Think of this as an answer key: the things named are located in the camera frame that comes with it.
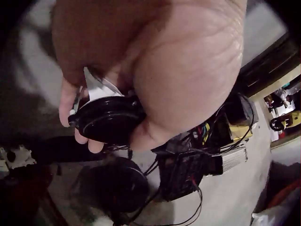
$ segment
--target finger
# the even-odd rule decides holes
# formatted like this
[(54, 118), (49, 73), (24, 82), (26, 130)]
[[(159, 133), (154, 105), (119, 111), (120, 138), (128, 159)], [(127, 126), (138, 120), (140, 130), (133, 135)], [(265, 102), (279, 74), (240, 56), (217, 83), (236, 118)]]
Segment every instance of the finger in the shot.
[(156, 125), (146, 118), (136, 127), (131, 136), (131, 149), (133, 151), (147, 151), (165, 144), (175, 134)]
[(80, 133), (77, 129), (74, 130), (74, 138), (80, 144), (85, 144), (88, 141), (88, 138), (83, 137), (82, 135), (80, 135)]
[(96, 153), (100, 152), (103, 147), (104, 147), (104, 143), (102, 143), (102, 142), (98, 142), (95, 140), (88, 141), (88, 148), (89, 148), (89, 151), (92, 153), (96, 154)]
[(83, 71), (74, 72), (72, 74), (74, 83), (69, 82), (65, 77), (62, 80), (62, 89), (61, 89), (61, 100), (59, 106), (59, 116), (60, 121), (63, 126), (69, 127), (68, 117), (69, 112), (73, 107), (73, 103), (80, 87), (80, 81), (83, 81), (85, 76)]

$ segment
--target tire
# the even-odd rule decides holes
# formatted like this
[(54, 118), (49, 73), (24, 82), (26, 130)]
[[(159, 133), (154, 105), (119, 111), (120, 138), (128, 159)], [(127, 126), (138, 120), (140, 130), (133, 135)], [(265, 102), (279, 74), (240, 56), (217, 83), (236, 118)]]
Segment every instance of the tire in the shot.
[(284, 126), (282, 125), (282, 123), (277, 118), (274, 118), (270, 121), (270, 127), (274, 131), (284, 130)]

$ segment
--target hand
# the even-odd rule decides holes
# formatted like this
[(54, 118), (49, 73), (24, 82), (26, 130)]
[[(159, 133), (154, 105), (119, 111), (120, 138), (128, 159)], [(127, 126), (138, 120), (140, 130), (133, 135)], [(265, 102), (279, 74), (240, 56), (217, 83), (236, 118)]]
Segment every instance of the hand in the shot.
[[(59, 114), (68, 126), (83, 68), (122, 92), (134, 88), (147, 114), (131, 138), (150, 150), (210, 117), (238, 75), (246, 1), (58, 0), (52, 35), (64, 78)], [(86, 143), (75, 130), (75, 139)], [(91, 152), (103, 144), (88, 141)]]

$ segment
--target headphone ear cup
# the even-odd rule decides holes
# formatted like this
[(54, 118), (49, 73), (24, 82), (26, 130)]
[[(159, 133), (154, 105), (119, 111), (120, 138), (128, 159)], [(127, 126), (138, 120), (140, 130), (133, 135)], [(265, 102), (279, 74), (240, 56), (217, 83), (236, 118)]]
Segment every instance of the headphone ear cup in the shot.
[(71, 126), (89, 139), (128, 145), (133, 130), (145, 118), (136, 96), (111, 96), (93, 100), (69, 116)]

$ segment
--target dark cable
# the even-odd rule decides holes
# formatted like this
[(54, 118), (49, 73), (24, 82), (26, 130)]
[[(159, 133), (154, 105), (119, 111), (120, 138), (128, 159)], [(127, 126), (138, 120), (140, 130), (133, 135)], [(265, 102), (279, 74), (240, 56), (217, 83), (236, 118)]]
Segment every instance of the dark cable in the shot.
[(143, 175), (148, 175), (151, 168), (158, 162), (157, 157), (155, 158), (155, 161), (151, 164), (151, 166), (143, 173)]
[(188, 221), (190, 221), (197, 214), (197, 212), (200, 210), (199, 214), (197, 215), (197, 218), (195, 218), (192, 222), (190, 222), (189, 224), (186, 224), (184, 226), (189, 226), (189, 225), (193, 224), (199, 218), (199, 216), (200, 216), (200, 213), (201, 213), (201, 210), (202, 210), (202, 203), (203, 203), (203, 194), (202, 194), (202, 191), (201, 191), (201, 189), (196, 184), (195, 184), (195, 186), (196, 186), (196, 189), (197, 189), (198, 194), (200, 196), (200, 204), (199, 204), (197, 210), (195, 211), (195, 213), (188, 220), (186, 220), (186, 221), (184, 221), (182, 223), (179, 223), (179, 224), (140, 225), (140, 224), (137, 224), (136, 222), (134, 222), (134, 224), (136, 224), (138, 226), (178, 226), (178, 225), (182, 225), (182, 224), (185, 224)]
[(251, 122), (251, 124), (250, 124), (250, 126), (249, 126), (249, 129), (248, 129), (247, 132), (245, 133), (245, 135), (244, 135), (238, 142), (236, 142), (235, 144), (233, 144), (229, 149), (220, 152), (220, 154), (229, 152), (229, 151), (233, 150), (234, 148), (236, 148), (236, 147), (244, 140), (244, 138), (248, 135), (248, 133), (250, 132), (250, 130), (251, 130), (253, 124), (254, 124), (254, 111), (253, 111), (253, 108), (252, 108), (252, 105), (251, 105), (250, 101), (249, 101), (248, 98), (247, 98), (246, 96), (244, 96), (243, 94), (238, 93), (238, 95), (240, 95), (242, 98), (244, 98), (244, 99), (247, 101), (247, 103), (249, 104), (249, 106), (250, 106), (250, 108), (251, 108), (251, 111), (252, 111), (252, 122)]
[(137, 213), (134, 214), (134, 216), (132, 216), (129, 220), (129, 223), (133, 222), (134, 220), (137, 219), (137, 217), (139, 217), (139, 215), (142, 213), (142, 211), (144, 210), (144, 208), (152, 201), (154, 200), (154, 198), (156, 198), (157, 195), (159, 195), (160, 193), (160, 188), (158, 188), (158, 190), (148, 199), (148, 201), (146, 201), (144, 203), (144, 205), (142, 207), (140, 207), (140, 209), (137, 211)]
[(151, 174), (159, 165), (155, 165), (154, 168), (152, 168), (148, 173), (144, 173), (145, 176), (148, 176), (149, 174)]

